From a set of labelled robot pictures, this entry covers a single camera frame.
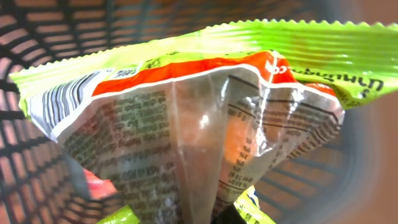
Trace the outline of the green clear snack bag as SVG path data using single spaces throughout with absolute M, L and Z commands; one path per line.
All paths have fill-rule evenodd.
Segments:
M 11 75 L 49 139 L 142 223 L 209 223 L 397 90 L 397 25 L 255 20 Z

